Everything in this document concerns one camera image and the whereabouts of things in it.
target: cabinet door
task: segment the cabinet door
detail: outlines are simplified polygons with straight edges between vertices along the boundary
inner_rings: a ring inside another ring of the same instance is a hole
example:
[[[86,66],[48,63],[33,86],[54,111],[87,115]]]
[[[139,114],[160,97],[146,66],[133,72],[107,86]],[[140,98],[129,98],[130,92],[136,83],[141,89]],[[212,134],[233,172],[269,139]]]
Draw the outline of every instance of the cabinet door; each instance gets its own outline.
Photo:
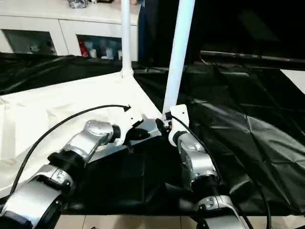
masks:
[[[0,16],[0,52],[67,55],[57,19]]]
[[[60,20],[69,54],[109,60],[122,58],[120,24]],[[138,60],[138,30],[131,26],[131,58]]]

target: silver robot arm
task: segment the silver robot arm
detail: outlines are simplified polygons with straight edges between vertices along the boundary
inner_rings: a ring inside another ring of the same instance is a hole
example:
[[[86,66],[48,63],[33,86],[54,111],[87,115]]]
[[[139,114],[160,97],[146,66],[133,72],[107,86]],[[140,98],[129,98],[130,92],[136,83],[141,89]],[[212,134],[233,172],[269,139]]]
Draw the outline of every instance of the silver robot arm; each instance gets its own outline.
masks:
[[[189,125],[185,105],[171,108],[171,115]],[[183,166],[184,188],[193,192],[198,228],[244,229],[235,207],[226,193],[204,147],[176,119],[172,119],[169,141],[178,147]]]
[[[1,212],[1,228],[54,228],[97,147],[120,137],[118,126],[88,121],[59,153],[48,157],[48,165],[43,165],[28,183],[10,196]]]

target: black cable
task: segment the black cable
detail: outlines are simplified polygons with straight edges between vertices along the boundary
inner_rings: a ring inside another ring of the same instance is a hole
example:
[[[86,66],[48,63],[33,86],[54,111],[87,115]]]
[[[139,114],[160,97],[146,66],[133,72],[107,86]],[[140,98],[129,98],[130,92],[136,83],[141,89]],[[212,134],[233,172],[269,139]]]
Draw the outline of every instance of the black cable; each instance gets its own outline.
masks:
[[[103,105],[103,106],[97,106],[97,107],[93,107],[93,108],[90,108],[90,109],[87,109],[87,110],[84,110],[84,111],[80,111],[76,114],[73,114],[71,116],[69,116],[68,118],[62,120],[60,123],[56,124],[55,126],[53,126],[50,130],[48,130],[46,133],[44,133],[34,144],[33,146],[31,147],[31,149],[28,151],[27,155],[25,156],[20,168],[19,168],[19,171],[16,175],[16,178],[14,180],[14,183],[11,187],[11,190],[10,190],[10,196],[15,192],[16,190],[16,187],[18,185],[18,182],[19,182],[19,179],[22,175],[22,172],[31,156],[31,154],[33,153],[33,151],[35,150],[35,148],[37,147],[37,145],[48,135],[50,134],[53,130],[55,130],[56,128],[58,128],[59,126],[61,126],[62,124],[64,124],[65,122],[77,117],[77,116],[80,116],[84,113],[87,113],[89,111],[93,111],[93,110],[97,110],[97,109],[102,109],[102,108],[107,108],[107,107],[121,107],[121,108],[124,108],[124,110],[128,110],[130,107],[129,106],[124,106],[124,105]]]
[[[187,129],[192,135],[193,137],[203,146],[203,148],[206,150],[207,154],[210,156],[214,166],[215,166],[215,169],[216,169],[216,172],[217,172],[217,175],[219,175],[219,178],[221,179],[221,176],[220,176],[220,171],[219,169],[217,168],[217,164],[213,158],[213,156],[211,155],[211,153],[208,151],[205,143],[203,141],[201,141],[199,139],[199,137],[186,125],[184,124],[179,118],[175,117],[175,116],[171,116],[173,119],[177,120],[181,125],[184,126],[185,129]],[[262,197],[262,200],[264,202],[264,205],[265,205],[265,209],[266,209],[266,217],[267,217],[267,225],[266,225],[266,229],[271,229],[271,212],[270,212],[270,208],[269,208],[269,204],[267,202],[267,199],[261,189],[261,187],[259,186],[259,184],[257,183],[257,181],[255,179],[253,179],[250,175],[249,175],[249,171],[244,167],[244,170],[246,172],[246,174],[249,176],[249,178],[252,180],[253,184],[255,185],[256,189],[258,190],[259,194],[261,195]]]
[[[221,181],[223,181],[223,179],[222,179],[222,177],[221,177],[221,173],[220,173],[220,170],[219,170],[219,168],[217,167],[217,164],[216,164],[216,161],[215,161],[215,159],[214,159],[214,157],[213,157],[213,155],[210,153],[210,151],[208,150],[208,148],[206,147],[206,145],[205,145],[205,143],[203,142],[203,141],[201,141],[200,139],[199,139],[199,137],[186,125],[186,124],[184,124],[179,118],[177,118],[177,117],[175,117],[175,116],[170,116],[170,117],[172,117],[173,119],[176,119],[181,125],[183,125],[184,127],[185,127],[185,129],[187,129],[192,135],[193,135],[193,137],[203,146],[203,148],[205,149],[205,151],[206,151],[206,153],[210,156],[210,158],[211,158],[211,160],[212,160],[212,162],[213,162],[213,165],[214,165],[214,167],[215,167],[215,170],[216,170],[216,172],[217,172],[217,175],[219,176],[219,179],[221,180]]]
[[[249,228],[249,229],[254,229],[253,226],[252,226],[252,224],[251,224],[251,222],[250,222],[250,220],[248,219],[248,217],[245,216],[245,215],[243,215],[243,218],[244,218],[244,220],[245,220],[245,222],[246,222],[248,228]]]

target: black plastic sheet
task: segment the black plastic sheet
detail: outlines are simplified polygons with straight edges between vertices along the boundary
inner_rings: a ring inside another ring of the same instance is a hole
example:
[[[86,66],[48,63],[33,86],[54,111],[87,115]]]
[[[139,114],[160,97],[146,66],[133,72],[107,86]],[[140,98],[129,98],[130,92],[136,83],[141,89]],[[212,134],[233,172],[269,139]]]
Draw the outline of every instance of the black plastic sheet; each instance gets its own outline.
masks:
[[[36,70],[37,64],[43,67]],[[120,69],[119,63],[81,57],[3,57],[0,66],[1,94]],[[135,65],[134,71],[162,110],[167,70]],[[305,212],[304,100],[280,70],[185,69],[178,103],[187,105],[190,128],[213,153],[234,204],[245,214],[265,215],[265,209],[244,167],[262,187],[272,215]],[[90,163],[66,213],[191,215],[179,205],[190,195],[181,188],[180,173],[176,148],[155,137],[136,145],[133,154],[123,150]]]

